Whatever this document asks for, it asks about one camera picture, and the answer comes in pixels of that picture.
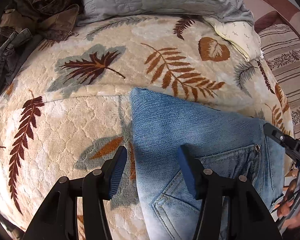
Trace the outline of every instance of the brown jacket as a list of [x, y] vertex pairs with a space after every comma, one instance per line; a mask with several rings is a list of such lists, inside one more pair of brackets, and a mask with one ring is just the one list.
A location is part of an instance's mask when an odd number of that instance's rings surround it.
[[72, 35], [81, 0], [12, 0], [0, 22], [0, 47], [14, 32], [27, 28], [48, 40]]

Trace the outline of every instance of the dark red fern leaf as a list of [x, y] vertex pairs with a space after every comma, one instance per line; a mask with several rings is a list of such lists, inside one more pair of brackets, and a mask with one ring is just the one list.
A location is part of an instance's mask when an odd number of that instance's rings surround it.
[[260, 68], [260, 71], [261, 71], [261, 73], [262, 73], [262, 75], [263, 75], [263, 78], [265, 79], [265, 83], [266, 83], [267, 88], [270, 90], [271, 93], [275, 94], [274, 91], [273, 91], [272, 88], [271, 88], [271, 84], [270, 84], [270, 82], [269, 82], [269, 80], [268, 80], [268, 77], [267, 77], [267, 75], [266, 75], [265, 70], [263, 69], [263, 66], [262, 66], [261, 61], [260, 61], [260, 60], [257, 60], [257, 63], [258, 63], [258, 66], [259, 66], [259, 68]]
[[191, 19], [187, 15], [183, 15], [181, 17], [181, 19], [177, 21], [177, 23], [173, 29], [173, 34], [176, 34], [179, 39], [185, 40], [182, 36], [183, 31], [186, 28], [190, 27], [193, 23], [194, 23], [193, 19]]
[[19, 131], [15, 135], [16, 141], [13, 143], [13, 148], [10, 152], [11, 158], [9, 162], [9, 183], [11, 199], [13, 199], [14, 204], [18, 211], [22, 214], [18, 198], [17, 198], [17, 189], [16, 182], [17, 176], [19, 175], [18, 168], [21, 167], [20, 158], [24, 160], [24, 148], [28, 149], [28, 141], [27, 136], [33, 139], [33, 131], [31, 128], [31, 124], [34, 128], [36, 128], [35, 116], [41, 116], [41, 112], [38, 107], [44, 106], [42, 102], [42, 97], [33, 98], [28, 100], [23, 105], [22, 117], [20, 119]]
[[98, 76], [100, 76], [105, 69], [109, 69], [122, 78], [125, 79], [125, 76], [123, 76], [121, 73], [115, 71], [112, 68], [109, 68], [109, 65], [114, 61], [114, 59], [119, 55], [120, 53], [117, 53], [117, 51], [114, 52], [107, 52], [106, 54], [103, 54], [101, 58], [97, 57], [97, 52], [94, 54], [90, 54], [89, 57], [91, 61], [82, 59], [72, 61], [70, 60], [68, 63], [65, 63], [62, 65], [62, 69], [75, 69], [74, 71], [70, 72], [68, 75], [66, 75], [67, 79], [65, 82], [67, 82], [69, 79], [72, 79], [74, 77], [83, 78], [80, 81], [80, 84], [84, 83], [88, 78], [90, 78], [88, 85], [90, 85]]

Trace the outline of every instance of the gray fern leaf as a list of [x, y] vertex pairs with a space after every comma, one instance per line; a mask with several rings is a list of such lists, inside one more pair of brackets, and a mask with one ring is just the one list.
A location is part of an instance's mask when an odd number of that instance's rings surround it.
[[94, 30], [92, 30], [91, 32], [89, 32], [86, 36], [86, 39], [88, 41], [93, 41], [93, 37], [95, 35], [97, 35], [97, 33], [108, 29], [108, 28], [113, 28], [113, 27], [118, 27], [123, 25], [124, 23], [126, 25], [133, 25], [133, 24], [137, 24], [139, 22], [143, 22], [146, 20], [151, 20], [151, 19], [157, 19], [157, 17], [151, 18], [151, 17], [136, 17], [136, 16], [129, 16], [129, 17], [125, 17], [125, 18], [118, 18], [118, 19], [114, 19], [111, 20], [109, 22], [107, 22], [106, 24], [100, 25], [97, 28], [95, 28]]
[[245, 83], [252, 79], [252, 76], [256, 73], [256, 67], [254, 67], [251, 63], [242, 64], [239, 63], [238, 66], [234, 68], [235, 73], [235, 82], [237, 86], [249, 97], [252, 98], [249, 91], [245, 87]]

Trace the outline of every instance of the striped fabric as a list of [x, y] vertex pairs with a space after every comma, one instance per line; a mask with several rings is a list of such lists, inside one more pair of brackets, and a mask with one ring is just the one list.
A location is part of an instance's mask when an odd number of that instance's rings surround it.
[[295, 138], [300, 140], [300, 39], [285, 24], [270, 26], [259, 35], [265, 59], [287, 96]]

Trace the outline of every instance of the beige leaf-patterned blanket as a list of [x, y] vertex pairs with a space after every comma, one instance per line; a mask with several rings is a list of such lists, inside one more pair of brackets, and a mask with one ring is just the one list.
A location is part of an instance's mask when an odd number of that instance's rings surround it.
[[0, 212], [24, 230], [59, 177], [84, 177], [125, 145], [128, 162], [106, 214], [114, 239], [148, 238], [131, 143], [132, 87], [264, 118], [292, 135], [287, 100], [266, 62], [245, 62], [199, 18], [120, 17], [74, 31], [65, 42], [44, 41], [0, 98]]

